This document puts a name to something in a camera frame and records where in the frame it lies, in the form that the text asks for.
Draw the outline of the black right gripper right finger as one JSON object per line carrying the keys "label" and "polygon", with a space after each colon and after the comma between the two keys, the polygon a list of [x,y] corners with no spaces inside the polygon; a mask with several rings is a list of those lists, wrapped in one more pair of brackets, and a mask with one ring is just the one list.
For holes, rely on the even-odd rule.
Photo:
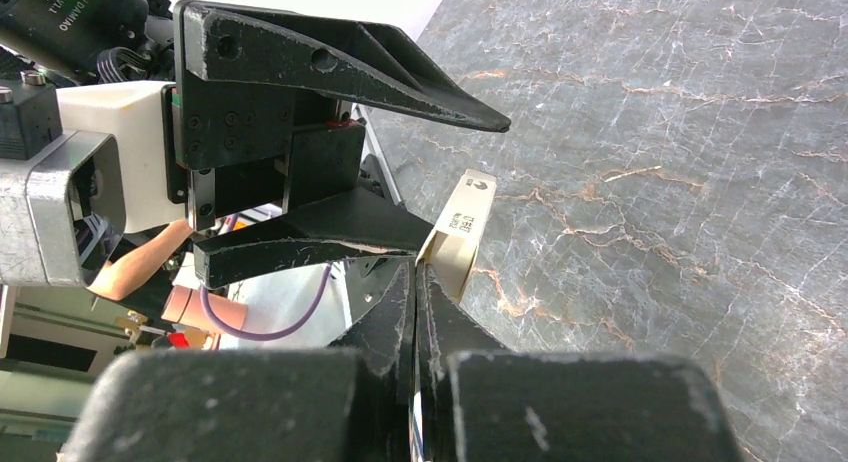
{"label": "black right gripper right finger", "polygon": [[665,353],[518,352],[416,267],[429,461],[739,461],[717,389]]}

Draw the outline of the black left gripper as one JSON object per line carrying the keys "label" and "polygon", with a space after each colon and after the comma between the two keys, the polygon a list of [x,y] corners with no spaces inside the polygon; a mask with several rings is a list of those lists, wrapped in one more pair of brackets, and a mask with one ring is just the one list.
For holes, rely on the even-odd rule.
{"label": "black left gripper", "polygon": [[357,187],[365,127],[349,102],[477,131],[511,126],[393,25],[199,0],[177,2],[174,22],[185,69],[170,96],[174,159],[190,226],[265,203],[298,208],[196,243],[207,288],[419,253],[432,224]]}

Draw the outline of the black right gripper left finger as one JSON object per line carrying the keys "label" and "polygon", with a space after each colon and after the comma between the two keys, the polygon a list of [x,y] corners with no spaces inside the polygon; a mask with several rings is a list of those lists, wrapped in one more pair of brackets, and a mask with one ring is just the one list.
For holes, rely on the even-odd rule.
{"label": "black right gripper left finger", "polygon": [[66,461],[408,461],[415,268],[327,347],[147,350],[97,380]]}

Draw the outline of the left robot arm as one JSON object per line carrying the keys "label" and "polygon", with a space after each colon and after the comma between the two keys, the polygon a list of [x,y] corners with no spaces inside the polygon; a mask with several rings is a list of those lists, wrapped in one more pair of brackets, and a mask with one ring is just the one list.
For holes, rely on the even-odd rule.
{"label": "left robot arm", "polygon": [[1,0],[1,281],[90,284],[126,234],[194,230],[211,288],[414,255],[425,221],[361,173],[365,105],[504,133],[401,29],[199,0]]}

